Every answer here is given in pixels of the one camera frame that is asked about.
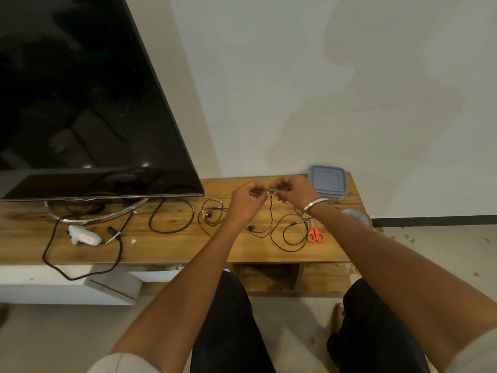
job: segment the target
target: leg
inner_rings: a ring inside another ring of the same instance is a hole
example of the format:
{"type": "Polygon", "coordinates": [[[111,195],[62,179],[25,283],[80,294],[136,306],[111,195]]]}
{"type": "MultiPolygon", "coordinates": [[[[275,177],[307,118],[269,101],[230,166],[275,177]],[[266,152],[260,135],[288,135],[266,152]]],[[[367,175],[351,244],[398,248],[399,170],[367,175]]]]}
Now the leg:
{"type": "Polygon", "coordinates": [[[343,307],[343,324],[327,343],[340,373],[429,373],[413,335],[364,279],[347,291],[343,307]]]}
{"type": "Polygon", "coordinates": [[[191,373],[274,372],[242,283],[223,272],[193,345],[191,373]]]}

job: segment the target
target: black baseboard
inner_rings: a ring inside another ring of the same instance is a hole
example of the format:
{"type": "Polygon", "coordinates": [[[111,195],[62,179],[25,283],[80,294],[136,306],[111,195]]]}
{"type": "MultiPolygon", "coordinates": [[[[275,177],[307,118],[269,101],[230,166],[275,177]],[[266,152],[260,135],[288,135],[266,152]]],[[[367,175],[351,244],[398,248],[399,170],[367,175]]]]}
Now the black baseboard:
{"type": "Polygon", "coordinates": [[[373,227],[375,228],[395,228],[400,226],[493,225],[497,224],[497,215],[374,218],[372,221],[373,227]]]}

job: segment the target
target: scissors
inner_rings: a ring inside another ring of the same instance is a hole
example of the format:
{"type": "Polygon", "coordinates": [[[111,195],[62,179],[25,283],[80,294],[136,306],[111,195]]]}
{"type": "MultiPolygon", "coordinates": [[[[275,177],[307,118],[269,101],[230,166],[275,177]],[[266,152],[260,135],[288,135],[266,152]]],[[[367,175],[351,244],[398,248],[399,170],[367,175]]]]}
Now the scissors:
{"type": "Polygon", "coordinates": [[[311,243],[325,241],[325,235],[314,226],[314,220],[311,220],[311,230],[307,234],[307,240],[311,243]]]}

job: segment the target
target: television screen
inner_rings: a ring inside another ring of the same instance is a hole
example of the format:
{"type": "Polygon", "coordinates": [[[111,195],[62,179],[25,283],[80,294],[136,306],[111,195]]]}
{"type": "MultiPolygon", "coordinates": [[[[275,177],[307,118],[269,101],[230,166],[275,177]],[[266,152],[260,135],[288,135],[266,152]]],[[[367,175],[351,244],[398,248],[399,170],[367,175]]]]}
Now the television screen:
{"type": "Polygon", "coordinates": [[[0,201],[203,193],[124,0],[0,0],[0,201]]]}

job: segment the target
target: blue container lid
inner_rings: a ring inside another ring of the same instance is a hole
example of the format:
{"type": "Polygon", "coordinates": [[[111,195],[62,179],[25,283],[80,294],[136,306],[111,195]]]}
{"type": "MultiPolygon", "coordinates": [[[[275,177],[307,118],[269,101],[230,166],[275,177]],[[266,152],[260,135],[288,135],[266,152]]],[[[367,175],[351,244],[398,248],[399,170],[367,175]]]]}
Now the blue container lid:
{"type": "Polygon", "coordinates": [[[347,196],[347,176],[342,168],[312,165],[309,168],[309,181],[314,189],[322,194],[347,196]]]}

